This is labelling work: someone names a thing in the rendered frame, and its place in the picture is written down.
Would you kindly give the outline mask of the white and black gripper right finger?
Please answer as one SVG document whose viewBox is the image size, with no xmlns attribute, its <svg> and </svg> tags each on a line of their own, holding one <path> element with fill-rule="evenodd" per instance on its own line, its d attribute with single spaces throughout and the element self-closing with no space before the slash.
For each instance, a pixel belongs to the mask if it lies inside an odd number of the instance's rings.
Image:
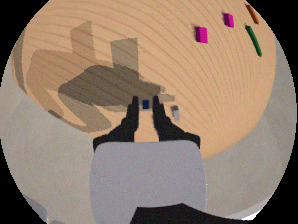
<svg viewBox="0 0 298 224">
<path fill-rule="evenodd" d="M 184 132 L 181 128 L 171 122 L 166 116 L 164 105 L 160 104 L 158 95 L 153 96 L 153 122 L 158 131 L 159 141 L 189 140 L 194 141 L 200 149 L 200 137 L 196 134 Z"/>
</svg>

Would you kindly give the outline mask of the small blue block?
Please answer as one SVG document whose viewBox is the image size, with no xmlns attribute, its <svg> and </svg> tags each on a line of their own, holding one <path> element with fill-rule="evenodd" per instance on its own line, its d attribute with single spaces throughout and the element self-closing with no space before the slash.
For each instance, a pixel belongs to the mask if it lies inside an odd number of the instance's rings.
<svg viewBox="0 0 298 224">
<path fill-rule="evenodd" d="M 142 109 L 149 109 L 149 100 L 142 100 Z"/>
</svg>

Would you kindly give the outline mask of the grey rod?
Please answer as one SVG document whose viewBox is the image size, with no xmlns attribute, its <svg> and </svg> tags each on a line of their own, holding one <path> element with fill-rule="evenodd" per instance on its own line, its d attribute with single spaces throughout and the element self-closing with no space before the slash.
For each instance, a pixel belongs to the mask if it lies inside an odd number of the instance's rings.
<svg viewBox="0 0 298 224">
<path fill-rule="evenodd" d="M 179 114 L 178 106 L 172 107 L 172 110 L 173 110 L 175 121 L 179 121 L 180 120 L 180 114 Z"/>
</svg>

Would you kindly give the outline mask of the small magenta block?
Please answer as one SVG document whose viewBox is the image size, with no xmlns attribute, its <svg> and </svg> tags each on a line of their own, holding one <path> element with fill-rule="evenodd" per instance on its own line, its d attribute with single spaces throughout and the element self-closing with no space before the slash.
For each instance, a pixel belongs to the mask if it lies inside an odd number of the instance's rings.
<svg viewBox="0 0 298 224">
<path fill-rule="evenodd" d="M 207 28 L 195 27 L 196 42 L 207 43 Z"/>
<path fill-rule="evenodd" d="M 229 13 L 223 13 L 225 25 L 234 28 L 233 16 Z"/>
</svg>

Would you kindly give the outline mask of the dark green rod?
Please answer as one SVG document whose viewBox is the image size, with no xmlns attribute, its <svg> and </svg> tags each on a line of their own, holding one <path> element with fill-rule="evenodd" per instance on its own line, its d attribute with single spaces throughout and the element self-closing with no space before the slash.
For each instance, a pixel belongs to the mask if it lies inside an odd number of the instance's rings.
<svg viewBox="0 0 298 224">
<path fill-rule="evenodd" d="M 248 34 L 249 34 L 249 36 L 250 36 L 250 38 L 251 38 L 251 40 L 252 40 L 252 42 L 254 44 L 254 47 L 255 47 L 256 52 L 257 52 L 257 55 L 261 57 L 262 56 L 262 52 L 261 52 L 260 46 L 258 44 L 258 41 L 256 39 L 256 36 L 255 36 L 255 34 L 254 34 L 251 26 L 247 26 L 246 25 L 246 28 L 245 29 L 248 32 Z"/>
</svg>

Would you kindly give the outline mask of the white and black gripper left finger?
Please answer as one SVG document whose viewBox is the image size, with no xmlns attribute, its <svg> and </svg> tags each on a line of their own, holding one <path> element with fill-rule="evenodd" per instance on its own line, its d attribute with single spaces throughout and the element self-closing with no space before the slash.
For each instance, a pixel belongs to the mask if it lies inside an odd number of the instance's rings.
<svg viewBox="0 0 298 224">
<path fill-rule="evenodd" d="M 134 132 L 139 128 L 139 102 L 138 97 L 133 96 L 132 104 L 128 104 L 126 117 L 121 124 L 111 130 L 108 134 L 93 139 L 93 149 L 105 142 L 134 142 Z"/>
</svg>

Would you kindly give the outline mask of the orange rod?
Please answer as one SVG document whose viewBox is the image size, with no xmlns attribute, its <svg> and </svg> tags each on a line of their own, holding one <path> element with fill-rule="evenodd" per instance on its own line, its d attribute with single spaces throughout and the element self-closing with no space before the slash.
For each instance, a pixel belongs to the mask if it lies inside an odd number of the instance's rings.
<svg viewBox="0 0 298 224">
<path fill-rule="evenodd" d="M 249 11 L 249 13 L 250 13 L 250 15 L 251 15 L 251 17 L 252 17 L 254 23 L 255 23 L 255 24 L 259 24 L 259 21 L 258 21 L 258 19 L 257 19 L 257 17 L 256 17 L 255 12 L 253 11 L 251 5 L 246 5 L 246 8 L 247 8 L 247 10 Z"/>
</svg>

